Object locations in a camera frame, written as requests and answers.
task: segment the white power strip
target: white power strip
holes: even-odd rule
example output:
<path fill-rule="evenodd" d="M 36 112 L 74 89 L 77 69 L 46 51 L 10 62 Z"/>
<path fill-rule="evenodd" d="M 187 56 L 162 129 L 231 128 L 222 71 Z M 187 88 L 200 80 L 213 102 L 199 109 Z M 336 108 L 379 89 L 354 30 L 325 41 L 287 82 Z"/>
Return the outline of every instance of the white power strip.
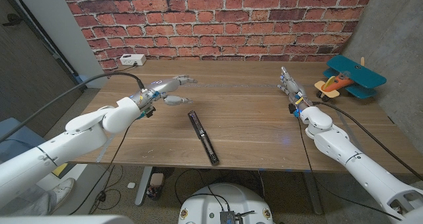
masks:
<path fill-rule="evenodd" d="M 137 65 L 143 65 L 147 58 L 145 58 L 144 54 L 123 54 L 120 57 L 120 62 L 122 62 L 122 65 L 134 65 L 137 63 Z"/>

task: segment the yellow toy part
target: yellow toy part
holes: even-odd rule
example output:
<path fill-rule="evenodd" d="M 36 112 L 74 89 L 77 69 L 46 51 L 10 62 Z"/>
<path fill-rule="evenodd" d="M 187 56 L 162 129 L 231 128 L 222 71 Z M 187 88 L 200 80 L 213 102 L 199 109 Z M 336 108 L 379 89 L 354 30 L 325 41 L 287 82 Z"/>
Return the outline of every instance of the yellow toy part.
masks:
<path fill-rule="evenodd" d="M 324 91 L 322 91 L 322 86 L 323 85 L 325 85 L 325 82 L 324 81 L 319 81 L 319 82 L 315 83 L 316 89 L 319 89 L 324 95 L 328 96 L 329 98 L 336 98 L 336 97 L 339 96 L 339 92 L 338 91 L 330 91 L 330 92 L 324 92 Z"/>
<path fill-rule="evenodd" d="M 328 81 L 326 81 L 325 85 L 323 85 L 323 87 L 321 87 L 321 88 L 326 89 L 329 85 L 331 85 L 335 82 L 335 78 L 336 78 L 336 76 L 332 76 L 331 78 L 329 78 Z"/>

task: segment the toy airplane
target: toy airplane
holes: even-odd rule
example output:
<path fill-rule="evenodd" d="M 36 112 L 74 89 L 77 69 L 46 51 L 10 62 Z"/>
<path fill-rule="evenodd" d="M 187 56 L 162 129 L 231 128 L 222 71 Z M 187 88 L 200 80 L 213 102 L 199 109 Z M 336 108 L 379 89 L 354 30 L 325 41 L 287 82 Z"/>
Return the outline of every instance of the toy airplane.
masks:
<path fill-rule="evenodd" d="M 323 72 L 328 81 L 319 81 L 315 87 L 319 90 L 317 97 L 323 102 L 339 96 L 338 89 L 345 89 L 358 98 L 369 98 L 377 92 L 373 88 L 386 83 L 386 78 L 364 67 L 364 57 L 361 65 L 344 56 L 335 56 L 327 62 L 330 67 Z"/>

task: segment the brick wall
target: brick wall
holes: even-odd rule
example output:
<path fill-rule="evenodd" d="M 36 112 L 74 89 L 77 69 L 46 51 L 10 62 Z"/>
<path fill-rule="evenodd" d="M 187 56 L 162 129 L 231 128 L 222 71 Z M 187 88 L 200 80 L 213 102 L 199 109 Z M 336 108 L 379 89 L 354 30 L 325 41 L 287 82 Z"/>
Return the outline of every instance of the brick wall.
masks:
<path fill-rule="evenodd" d="M 369 0 L 66 0 L 103 69 L 148 59 L 327 61 Z"/>

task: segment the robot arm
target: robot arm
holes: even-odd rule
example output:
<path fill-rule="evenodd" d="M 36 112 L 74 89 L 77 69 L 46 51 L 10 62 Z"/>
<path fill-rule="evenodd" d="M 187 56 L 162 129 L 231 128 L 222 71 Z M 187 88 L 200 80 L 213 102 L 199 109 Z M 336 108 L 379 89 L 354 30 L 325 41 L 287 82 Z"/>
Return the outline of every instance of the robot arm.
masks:
<path fill-rule="evenodd" d="M 308 137 L 317 149 L 344 166 L 369 192 L 381 208 L 401 220 L 423 218 L 423 190 L 404 184 L 354 146 L 348 134 L 332 123 L 330 116 L 308 100 L 301 85 L 282 68 L 282 85 L 278 85 L 295 107 Z M 398 219 L 389 217 L 392 223 Z"/>
<path fill-rule="evenodd" d="M 37 183 L 58 166 L 102 147 L 106 131 L 119 133 L 155 110 L 153 102 L 163 98 L 168 105 L 191 102 L 188 98 L 167 95 L 179 85 L 196 83 L 188 75 L 156 81 L 118 102 L 118 107 L 105 106 L 95 112 L 72 119 L 66 131 L 45 143 L 0 164 L 0 208 Z"/>

